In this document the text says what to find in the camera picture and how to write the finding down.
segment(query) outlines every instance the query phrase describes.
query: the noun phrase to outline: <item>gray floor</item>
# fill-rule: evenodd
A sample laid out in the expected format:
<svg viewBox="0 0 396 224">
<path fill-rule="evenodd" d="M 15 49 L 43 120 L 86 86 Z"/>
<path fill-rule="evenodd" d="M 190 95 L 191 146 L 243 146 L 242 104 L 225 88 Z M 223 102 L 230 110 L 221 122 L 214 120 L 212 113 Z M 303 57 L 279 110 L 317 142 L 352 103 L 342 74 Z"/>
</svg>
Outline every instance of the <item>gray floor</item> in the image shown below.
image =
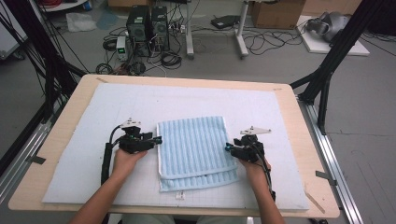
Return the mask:
<svg viewBox="0 0 396 224">
<path fill-rule="evenodd" d="M 90 14 L 98 21 L 102 11 L 94 10 Z M 202 18 L 194 22 L 208 26 L 209 20 Z M 87 68 L 94 71 L 95 66 L 103 62 L 103 37 L 124 24 L 125 20 L 117 20 L 107 30 L 65 33 L 64 38 Z M 395 42 L 370 41 L 396 54 Z M 370 56 L 347 56 L 333 76 L 326 129 L 363 221 L 394 223 L 396 58 L 362 39 L 361 43 L 370 51 Z M 250 54 L 241 61 L 231 34 L 210 32 L 195 35 L 194 45 L 193 61 L 188 60 L 182 50 L 183 62 L 179 69 L 166 70 L 165 74 L 156 68 L 146 75 L 291 83 L 315 71 L 326 56 L 308 53 L 302 44 L 270 50 L 261 56 Z M 71 51 L 63 46 L 67 61 L 79 66 Z M 3 156 L 44 98 L 28 60 L 0 62 L 0 86 L 0 156 Z M 1 223 L 65 223 L 73 216 L 73 213 L 10 211 L 7 208 L 9 197 L 0 206 Z M 288 218 L 287 221 L 309 223 L 302 218 Z M 347 223 L 343 215 L 329 222 Z"/>
</svg>

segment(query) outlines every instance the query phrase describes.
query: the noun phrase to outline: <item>desk leg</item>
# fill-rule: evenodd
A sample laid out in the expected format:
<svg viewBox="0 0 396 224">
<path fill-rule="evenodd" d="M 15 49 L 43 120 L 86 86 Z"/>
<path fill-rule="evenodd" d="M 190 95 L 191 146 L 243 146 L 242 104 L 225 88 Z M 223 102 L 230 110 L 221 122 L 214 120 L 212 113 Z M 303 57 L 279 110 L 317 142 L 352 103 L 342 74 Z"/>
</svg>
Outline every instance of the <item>desk leg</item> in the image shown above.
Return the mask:
<svg viewBox="0 0 396 224">
<path fill-rule="evenodd" d="M 235 30 L 236 40 L 238 41 L 239 48 L 241 49 L 241 59 L 248 56 L 248 49 L 245 44 L 244 38 L 242 37 L 242 32 L 244 30 L 245 19 L 247 18 L 248 12 L 248 0 L 244 0 L 242 5 L 241 20 L 239 22 L 239 27 Z"/>
<path fill-rule="evenodd" d="M 191 19 L 191 0 L 187 0 L 186 47 L 187 57 L 192 60 L 194 59 L 194 46 L 192 45 Z"/>
</svg>

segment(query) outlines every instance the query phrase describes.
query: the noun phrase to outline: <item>person's left arm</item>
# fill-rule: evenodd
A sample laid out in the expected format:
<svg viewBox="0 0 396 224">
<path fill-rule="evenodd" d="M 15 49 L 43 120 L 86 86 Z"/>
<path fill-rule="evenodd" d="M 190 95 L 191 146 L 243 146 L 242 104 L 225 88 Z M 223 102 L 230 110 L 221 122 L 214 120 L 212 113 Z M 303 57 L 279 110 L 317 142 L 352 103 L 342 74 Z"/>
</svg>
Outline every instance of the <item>person's left arm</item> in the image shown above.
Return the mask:
<svg viewBox="0 0 396 224">
<path fill-rule="evenodd" d="M 113 173 L 110 178 L 78 210 L 69 223 L 101 223 L 126 178 L 133 171 L 137 161 L 146 154 L 147 151 L 129 154 L 118 149 L 114 160 Z"/>
</svg>

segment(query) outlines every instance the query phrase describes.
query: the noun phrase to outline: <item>folded towel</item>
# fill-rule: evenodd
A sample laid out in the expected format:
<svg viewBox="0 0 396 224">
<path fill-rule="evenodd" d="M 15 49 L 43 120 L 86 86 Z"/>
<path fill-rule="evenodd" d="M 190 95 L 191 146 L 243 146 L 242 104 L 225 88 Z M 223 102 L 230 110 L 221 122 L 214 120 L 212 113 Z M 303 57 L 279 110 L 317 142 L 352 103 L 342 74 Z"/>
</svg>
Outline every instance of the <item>folded towel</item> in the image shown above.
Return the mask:
<svg viewBox="0 0 396 224">
<path fill-rule="evenodd" d="M 210 188 L 237 180 L 235 161 L 224 150 L 228 139 L 223 117 L 165 121 L 158 124 L 158 133 L 163 137 L 158 153 L 161 191 Z"/>
</svg>

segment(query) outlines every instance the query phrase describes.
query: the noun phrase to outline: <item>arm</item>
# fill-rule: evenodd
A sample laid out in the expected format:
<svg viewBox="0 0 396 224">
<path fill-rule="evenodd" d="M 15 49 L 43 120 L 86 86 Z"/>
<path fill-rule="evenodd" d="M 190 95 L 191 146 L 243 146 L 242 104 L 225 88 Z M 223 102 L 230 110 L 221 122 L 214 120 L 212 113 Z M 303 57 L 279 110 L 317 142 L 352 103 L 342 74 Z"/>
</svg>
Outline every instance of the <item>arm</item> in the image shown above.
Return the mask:
<svg viewBox="0 0 396 224">
<path fill-rule="evenodd" d="M 110 178 L 78 210 L 69 223 L 101 223 L 137 161 L 146 154 L 147 151 L 129 154 L 118 149 L 116 151 L 113 173 Z"/>
<path fill-rule="evenodd" d="M 260 165 L 247 161 L 241 161 L 241 163 L 245 166 L 247 178 L 250 182 L 251 188 L 253 189 L 254 195 L 256 196 L 262 224 L 285 223 L 285 220 L 280 215 L 280 212 L 277 209 L 273 198 L 271 197 L 264 171 Z"/>
</svg>

